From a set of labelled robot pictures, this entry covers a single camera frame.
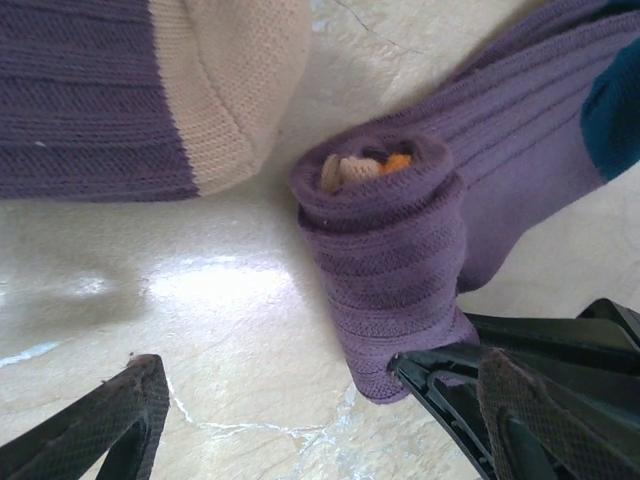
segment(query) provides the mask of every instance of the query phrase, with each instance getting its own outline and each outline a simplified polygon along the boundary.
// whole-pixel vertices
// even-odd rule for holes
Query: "ribbed sock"
[[[631,44],[640,12],[634,2],[615,3],[545,6],[424,102],[338,135],[296,163],[299,223],[347,363],[371,400],[405,394],[387,372],[394,354],[474,338],[455,295],[486,284],[527,229],[638,161],[640,50]],[[568,7],[578,4],[576,17]],[[559,6],[567,23],[553,25],[549,12]],[[533,24],[544,30],[539,41],[519,41],[518,29],[536,37],[522,28]],[[411,165],[323,190],[330,156],[335,167],[393,155],[410,156]],[[453,178],[466,183],[456,195]],[[462,264],[451,260],[457,255]]]
[[[307,0],[0,2],[0,200],[182,200],[257,173]]]

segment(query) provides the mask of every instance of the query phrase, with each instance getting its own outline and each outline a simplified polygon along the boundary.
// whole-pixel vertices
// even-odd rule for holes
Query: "beige fabric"
[[[201,195],[258,172],[302,75],[308,0],[150,0],[160,75]]]
[[[343,185],[364,182],[380,176],[380,164],[371,158],[329,155],[322,165],[320,188],[334,193]]]

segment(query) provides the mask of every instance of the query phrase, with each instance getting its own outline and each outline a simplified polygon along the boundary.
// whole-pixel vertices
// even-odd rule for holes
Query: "marble floor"
[[[313,52],[263,173],[165,205],[0,204],[0,443],[157,353],[154,479],[475,480],[416,401],[356,392],[286,173],[329,134],[428,93],[541,0],[313,0]],[[529,232],[464,308],[640,310],[640,170]]]

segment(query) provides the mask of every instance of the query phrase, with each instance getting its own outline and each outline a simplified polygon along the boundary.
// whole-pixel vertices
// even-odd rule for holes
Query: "orange fabric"
[[[398,170],[407,168],[409,165],[411,165],[411,155],[400,155],[398,153],[394,153],[389,157],[387,163],[384,165],[380,164],[380,175],[397,172]]]

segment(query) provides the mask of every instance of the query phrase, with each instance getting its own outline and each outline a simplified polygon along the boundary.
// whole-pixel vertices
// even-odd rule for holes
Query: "purple knit fabric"
[[[146,0],[0,2],[0,198],[195,196]]]
[[[406,395],[387,371],[394,354],[474,339],[457,292],[486,284],[527,229],[606,182],[584,145],[580,112],[594,80],[640,36],[640,13],[594,19],[602,5],[548,4],[424,102],[296,163],[299,224],[367,398]],[[399,152],[417,161],[335,194],[319,188],[331,154]]]

